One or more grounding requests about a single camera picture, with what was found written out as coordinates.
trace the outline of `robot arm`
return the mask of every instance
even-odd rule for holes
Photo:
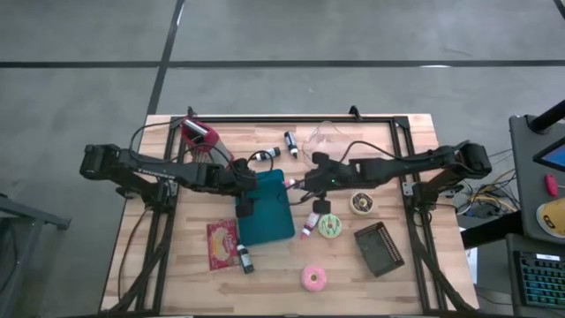
[[[233,170],[216,163],[171,163],[116,145],[87,145],[80,174],[91,180],[110,180],[120,185],[117,192],[124,197],[137,193],[154,208],[170,208],[167,200],[176,189],[169,182],[148,182],[137,173],[168,179],[195,192],[238,197],[237,217],[249,216],[252,202],[245,194],[257,187],[255,172],[247,168],[245,159],[231,166]]]
[[[414,207],[436,202],[438,193],[466,178],[484,178],[491,170],[485,148],[467,141],[451,147],[442,146],[425,153],[394,159],[350,159],[344,164],[329,159],[324,153],[314,153],[313,163],[318,168],[305,174],[304,190],[320,200],[314,202],[316,213],[329,213],[329,202],[324,201],[327,191],[344,189],[373,189],[392,178],[427,170],[443,169],[428,182],[412,185]]]

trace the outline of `wooden table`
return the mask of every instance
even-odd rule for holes
[[[416,152],[437,148],[438,141],[428,114],[407,115]],[[149,116],[147,123],[166,122],[170,116]],[[275,168],[282,169],[286,178],[301,178],[311,168],[299,152],[298,160],[286,150],[285,131],[293,131],[299,148],[318,124],[211,124],[220,133],[223,143],[236,158],[252,152],[280,147],[283,153],[275,159]],[[393,152],[388,125],[335,124],[353,140],[365,140]],[[167,126],[147,128],[143,134],[140,153],[162,157]],[[365,146],[355,146],[348,157],[381,156]],[[252,163],[252,169],[267,170],[268,163]],[[427,180],[436,172],[422,174]],[[171,243],[167,278],[165,281],[162,314],[419,314],[418,290],[410,241],[404,217],[403,201],[397,178],[374,190],[377,205],[371,215],[362,217],[350,212],[348,200],[356,191],[332,192],[332,212],[343,221],[343,232],[335,239],[323,238],[317,231],[307,240],[298,235],[308,214],[311,202],[292,207],[296,235],[292,239],[249,246],[255,272],[244,275],[240,267],[208,270],[206,225],[219,219],[234,218],[234,200],[230,197],[194,193],[182,189],[177,204],[173,240]],[[290,191],[291,201],[304,193]],[[124,209],[124,219],[117,237],[117,247],[103,296],[102,309],[117,303],[117,272],[125,244],[143,212],[140,200],[130,200]],[[122,292],[138,275],[143,262],[151,213],[146,213],[124,265]],[[382,221],[388,228],[406,264],[384,276],[375,278],[365,265],[353,232]],[[478,307],[456,216],[452,208],[437,208],[433,212],[433,237],[441,270],[464,299]],[[320,265],[328,275],[324,291],[305,291],[299,282],[302,269]],[[433,282],[426,269],[426,284],[435,306]],[[149,287],[147,301],[153,299]]]

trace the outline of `screen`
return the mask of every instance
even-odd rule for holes
[[[548,152],[542,157],[542,159],[549,163],[559,164],[560,166],[565,167],[565,145],[561,145]]]

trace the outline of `keyboard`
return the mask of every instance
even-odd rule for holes
[[[525,305],[565,309],[565,258],[515,252],[515,260]]]

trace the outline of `concrete floor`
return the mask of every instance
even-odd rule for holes
[[[0,62],[159,61],[175,3],[0,0]],[[563,28],[551,0],[188,0],[171,60],[565,59]],[[0,192],[73,219],[67,232],[42,233],[18,316],[97,310],[124,201],[111,183],[79,175],[82,151],[127,144],[156,73],[0,69]],[[546,110],[564,98],[564,82],[561,67],[171,69],[156,113],[189,104],[207,114],[352,104],[432,113],[441,143],[471,139],[493,153],[510,148],[508,117]],[[511,167],[509,158],[495,173]],[[479,285],[508,293],[503,248],[480,249]]]

